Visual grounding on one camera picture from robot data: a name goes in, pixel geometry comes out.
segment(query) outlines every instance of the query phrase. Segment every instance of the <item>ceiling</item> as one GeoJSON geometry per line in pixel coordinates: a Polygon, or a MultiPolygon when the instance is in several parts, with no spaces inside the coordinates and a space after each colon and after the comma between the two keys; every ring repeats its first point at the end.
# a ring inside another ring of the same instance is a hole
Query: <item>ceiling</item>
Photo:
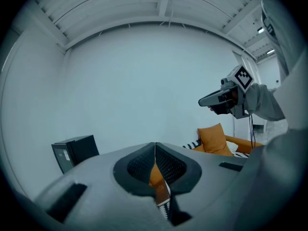
{"type": "Polygon", "coordinates": [[[260,0],[30,0],[26,7],[65,50],[115,26],[164,21],[211,31],[256,60],[271,50],[257,31],[260,0]]]}

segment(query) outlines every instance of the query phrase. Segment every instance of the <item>sofa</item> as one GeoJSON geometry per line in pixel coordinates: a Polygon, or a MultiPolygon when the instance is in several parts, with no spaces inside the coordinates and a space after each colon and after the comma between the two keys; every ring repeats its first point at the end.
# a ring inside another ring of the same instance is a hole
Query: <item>sofa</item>
{"type": "MultiPolygon", "coordinates": [[[[222,127],[220,124],[217,124],[211,128],[203,128],[203,129],[199,129],[198,133],[199,136],[201,137],[201,141],[204,142],[205,140],[202,140],[202,132],[205,131],[207,134],[210,134],[211,131],[213,132],[213,134],[216,136],[219,132],[221,132],[222,127]]],[[[245,154],[250,154],[252,151],[251,148],[251,141],[248,140],[243,140],[243,139],[239,139],[239,138],[235,138],[235,137],[231,137],[231,136],[227,136],[224,135],[225,141],[229,141],[232,143],[235,143],[238,145],[238,149],[236,150],[236,152],[239,153],[245,153],[245,154]]],[[[254,147],[259,147],[262,146],[261,143],[254,143],[253,145],[254,147]]],[[[199,151],[199,152],[204,152],[205,153],[205,147],[203,146],[203,143],[198,146],[197,148],[192,149],[193,151],[199,151]]],[[[160,173],[157,165],[155,164],[152,172],[151,172],[151,176],[150,176],[150,186],[154,187],[156,189],[156,203],[160,204],[162,202],[164,202],[166,199],[169,198],[169,193],[167,190],[167,185],[165,183],[165,180],[162,176],[162,174],[160,173]]]]}

